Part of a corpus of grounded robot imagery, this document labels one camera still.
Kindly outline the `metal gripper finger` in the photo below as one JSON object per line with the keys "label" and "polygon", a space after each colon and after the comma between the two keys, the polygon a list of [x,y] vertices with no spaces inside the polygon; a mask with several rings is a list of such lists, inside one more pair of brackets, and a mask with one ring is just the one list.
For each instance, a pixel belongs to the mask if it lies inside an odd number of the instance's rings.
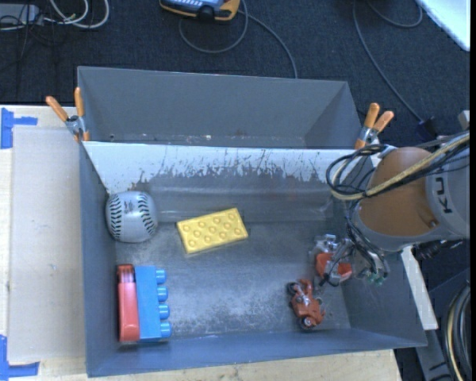
{"label": "metal gripper finger", "polygon": [[334,253],[340,246],[340,239],[333,234],[315,236],[310,255],[318,255],[322,252]]}
{"label": "metal gripper finger", "polygon": [[323,287],[329,285],[331,287],[338,287],[344,280],[343,276],[340,273],[340,267],[332,267],[329,270],[322,270],[320,273],[319,286]]}

